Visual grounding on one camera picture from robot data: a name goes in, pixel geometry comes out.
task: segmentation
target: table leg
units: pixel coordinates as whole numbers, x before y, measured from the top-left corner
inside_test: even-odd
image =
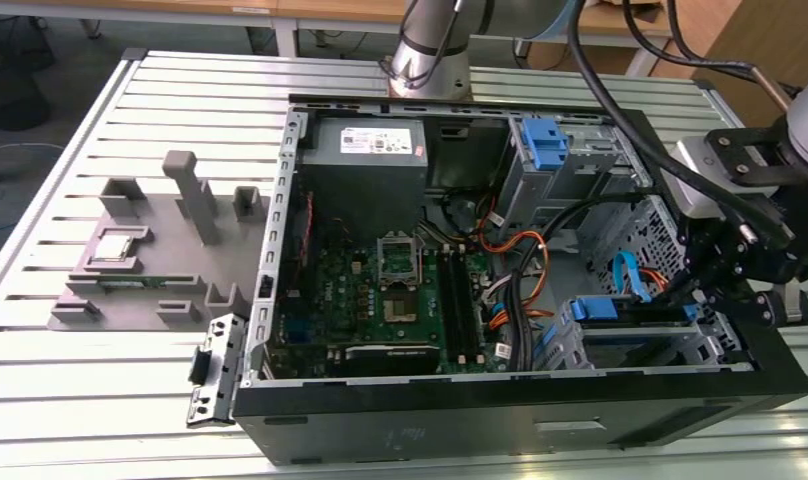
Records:
[[[98,31],[101,21],[81,19],[78,22],[81,23],[81,28],[84,29],[86,38],[96,40],[98,37],[101,37],[101,32]]]
[[[664,48],[668,44],[667,38],[648,37],[651,43],[659,47]],[[635,52],[635,57],[632,57],[632,62],[630,63],[630,68],[627,68],[627,76],[628,77],[647,77],[650,76],[650,72],[654,70],[656,66],[656,62],[659,58],[656,55],[650,53],[647,50],[639,47]]]
[[[272,18],[276,32],[276,48],[280,57],[299,57],[297,21],[293,18]]]

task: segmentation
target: metal bracket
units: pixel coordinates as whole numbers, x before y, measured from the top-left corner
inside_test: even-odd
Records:
[[[776,284],[771,290],[736,298],[732,294],[714,295],[710,306],[731,318],[740,318],[768,328],[808,325],[808,298],[796,281]]]
[[[215,318],[209,324],[205,342],[193,355],[188,377],[195,384],[188,428],[235,425],[229,411],[239,383],[245,334],[247,320],[235,314]]]
[[[778,187],[808,184],[808,169],[778,160],[782,141],[778,125],[771,128],[712,130],[706,141],[736,185]]]

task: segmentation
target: black cable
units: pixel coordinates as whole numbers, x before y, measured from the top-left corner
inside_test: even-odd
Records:
[[[564,60],[567,59],[567,55],[569,54],[569,48],[567,48],[567,45],[564,45],[564,50],[561,50],[561,56],[559,57],[557,61],[549,65],[547,68],[532,68],[528,65],[528,60],[525,61],[525,65],[523,65],[520,63],[520,58],[516,56],[516,39],[511,39],[511,54],[513,56],[513,62],[516,63],[516,66],[520,67],[520,69],[523,70],[536,70],[539,72],[548,72],[551,70],[555,70],[561,63],[564,62]]]
[[[676,0],[667,0],[667,10],[668,10],[668,24],[671,26],[671,36],[674,40],[674,44],[676,45],[678,50],[683,54],[686,58],[690,60],[707,60],[704,57],[698,55],[688,43],[686,43],[686,39],[683,38],[683,31],[680,29],[680,20],[676,12]],[[712,71],[723,73],[734,78],[739,78],[740,80],[746,80],[748,82],[756,83],[756,79],[754,76],[740,70],[731,70],[727,68],[711,68]],[[802,93],[803,88],[796,87],[795,85],[790,85],[783,82],[778,82],[780,84],[780,88],[787,92],[787,95],[791,97],[796,97],[799,93]]]
[[[315,37],[316,40],[321,40],[321,37],[319,37],[319,33],[317,32],[324,32],[324,36],[329,37],[329,38],[339,38],[341,37],[341,34],[345,33],[344,31],[339,31],[339,33],[336,35],[332,35],[329,33],[327,33],[327,30],[309,30],[309,33],[312,34],[312,36]]]
[[[730,75],[734,78],[739,78],[740,80],[746,80],[748,82],[756,83],[756,79],[751,75],[750,71],[754,68],[754,64],[748,62],[716,62],[710,60],[708,58],[698,55],[688,44],[686,43],[686,39],[683,38],[683,31],[680,30],[680,23],[676,12],[676,0],[667,0],[667,11],[668,11],[668,24],[671,26],[671,36],[674,40],[674,44],[676,45],[678,50],[686,56],[686,58],[680,58],[675,55],[671,55],[660,48],[650,43],[647,37],[639,30],[638,24],[635,22],[635,17],[632,16],[632,10],[624,1],[623,3],[623,14],[624,19],[627,20],[627,26],[630,27],[630,32],[632,33],[632,37],[642,45],[642,48],[652,53],[658,58],[666,60],[668,62],[676,63],[684,66],[703,67],[710,70],[719,72],[724,75]],[[802,87],[796,87],[794,85],[778,82],[780,84],[780,88],[787,92],[787,95],[795,97],[802,92]]]
[[[508,282],[509,300],[507,312],[508,322],[516,326],[519,336],[519,358],[516,364],[516,370],[525,372],[531,370],[532,363],[532,327],[528,323],[528,316],[525,315],[525,309],[523,307],[523,299],[520,294],[520,282],[521,275],[517,269],[511,271],[511,282]]]
[[[368,32],[365,32],[365,33],[363,34],[363,36],[360,37],[360,41],[359,41],[359,42],[356,42],[356,45],[353,46],[353,48],[352,48],[351,50],[348,50],[345,53],[340,53],[340,54],[339,54],[339,58],[340,58],[340,59],[343,59],[343,60],[344,60],[344,58],[345,58],[348,55],[351,55],[351,54],[356,53],[356,51],[360,49],[360,46],[363,45],[363,42],[365,41],[365,37],[368,37]]]
[[[630,33],[635,38],[636,42],[642,45],[642,48],[652,53],[662,60],[666,60],[671,63],[676,63],[678,65],[683,65],[686,67],[706,67],[706,68],[738,68],[750,72],[751,69],[755,68],[755,65],[748,62],[734,61],[734,60],[710,60],[706,58],[700,58],[696,60],[678,57],[676,55],[671,55],[668,52],[658,48],[647,37],[642,33],[639,29],[639,25],[635,23],[635,17],[632,16],[632,3],[630,0],[623,0],[623,19],[627,22],[627,27],[630,27]]]
[[[515,302],[511,297],[511,284],[513,282],[508,282],[508,286],[504,289],[503,297],[505,305],[513,305]],[[509,344],[511,344],[511,358],[508,358],[508,370],[512,372],[519,371],[519,363],[520,363],[520,331],[516,328],[513,323],[513,317],[511,315],[511,310],[508,309],[508,331],[511,332]]]
[[[587,212],[596,205],[601,205],[603,203],[636,203],[647,198],[648,195],[654,193],[652,190],[639,190],[636,192],[626,192],[626,193],[609,193],[605,195],[600,195],[597,197],[591,197],[584,200],[577,201],[569,207],[563,209],[552,220],[547,224],[543,229],[543,233],[540,236],[543,237],[544,242],[549,243],[549,239],[555,235],[555,233],[564,228],[564,226],[571,222],[571,220],[576,217],[576,215]],[[523,260],[520,261],[519,269],[525,270],[532,258],[535,257],[535,253],[537,252],[537,246],[540,243],[535,242],[525,251],[523,255]]]
[[[676,179],[680,180],[687,186],[710,197],[710,199],[719,204],[722,210],[726,210],[726,215],[730,217],[736,216],[736,220],[739,222],[747,223],[754,228],[756,235],[768,240],[772,248],[786,246],[791,240],[787,230],[772,218],[766,215],[763,210],[760,210],[743,198],[734,195],[732,192],[719,186],[710,179],[700,176],[678,160],[671,158],[671,156],[662,149],[662,146],[648,142],[647,138],[636,130],[635,125],[623,112],[623,109],[608,93],[608,90],[603,85],[600,77],[593,71],[593,67],[591,67],[591,63],[588,62],[581,49],[581,43],[579,41],[579,18],[581,16],[583,8],[584,2],[576,3],[567,28],[569,49],[573,53],[573,57],[579,65],[579,71],[585,83],[588,84],[588,88],[591,89],[591,92],[600,102],[603,109],[608,112],[608,115],[611,116],[624,135],[627,135],[640,152],[644,153],[646,159],[666,172],[674,175]]]

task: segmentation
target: blue drive latch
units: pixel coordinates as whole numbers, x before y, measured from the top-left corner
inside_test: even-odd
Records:
[[[535,168],[559,170],[568,153],[567,135],[551,118],[523,119],[523,138],[535,157]]]

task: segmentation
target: slotted metal worktable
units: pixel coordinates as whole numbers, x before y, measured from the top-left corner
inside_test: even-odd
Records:
[[[608,77],[607,86],[668,145],[732,122],[690,82]],[[595,105],[575,74],[473,68],[472,89],[479,101]],[[385,95],[385,82],[356,61],[149,52],[120,63],[0,254],[0,475],[808,479],[808,397],[662,448],[277,470],[237,427],[185,430],[203,334],[46,331],[108,177],[173,191],[161,158],[193,150],[215,192],[247,184],[269,192],[289,93]],[[808,328],[786,339],[808,373]]]

